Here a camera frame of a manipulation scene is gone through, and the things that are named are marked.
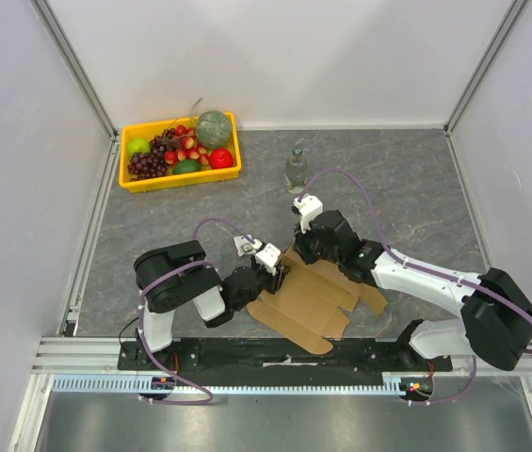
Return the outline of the brown cardboard box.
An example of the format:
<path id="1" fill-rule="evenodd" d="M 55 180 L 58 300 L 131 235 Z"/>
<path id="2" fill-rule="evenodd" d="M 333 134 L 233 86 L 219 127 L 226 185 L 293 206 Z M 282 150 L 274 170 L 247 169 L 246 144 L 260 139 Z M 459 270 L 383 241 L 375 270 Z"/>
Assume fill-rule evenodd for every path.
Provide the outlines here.
<path id="1" fill-rule="evenodd" d="M 294 250 L 287 250 L 282 263 L 290 267 L 281 289 L 274 295 L 264 291 L 247 305 L 249 314 L 314 355 L 332 350 L 349 324 L 348 314 L 359 301 L 373 315 L 381 315 L 387 301 L 380 291 L 350 281 L 336 265 L 302 262 Z"/>

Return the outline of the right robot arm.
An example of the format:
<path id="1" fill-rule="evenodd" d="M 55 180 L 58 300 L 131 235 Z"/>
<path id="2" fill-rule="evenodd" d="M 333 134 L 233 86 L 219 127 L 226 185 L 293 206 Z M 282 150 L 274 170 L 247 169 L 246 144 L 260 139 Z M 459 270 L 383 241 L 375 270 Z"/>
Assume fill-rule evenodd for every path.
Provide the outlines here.
<path id="1" fill-rule="evenodd" d="M 326 261 L 347 279 L 395 290 L 436 305 L 448 320 L 417 321 L 395 347 L 397 363 L 417 370 L 442 355 L 473 355 L 511 371 L 532 340 L 532 304 L 503 270 L 483 275 L 430 266 L 379 242 L 361 239 L 337 210 L 301 214 L 294 251 L 306 265 Z"/>

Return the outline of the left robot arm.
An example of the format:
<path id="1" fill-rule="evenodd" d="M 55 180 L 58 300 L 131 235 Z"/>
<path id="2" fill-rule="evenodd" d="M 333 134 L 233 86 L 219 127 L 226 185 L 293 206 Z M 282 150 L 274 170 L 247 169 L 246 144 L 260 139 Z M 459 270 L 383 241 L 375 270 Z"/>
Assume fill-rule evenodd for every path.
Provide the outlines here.
<path id="1" fill-rule="evenodd" d="M 206 261 L 199 241 L 147 251 L 134 262 L 136 282 L 142 296 L 142 325 L 145 341 L 138 359 L 151 370 L 160 370 L 170 360 L 172 323 L 175 311 L 192 303 L 208 328 L 233 319 L 267 292 L 274 295 L 290 271 L 282 263 L 282 252 L 270 243 L 238 235 L 234 244 L 239 256 L 250 257 L 249 266 L 237 267 L 221 278 Z"/>

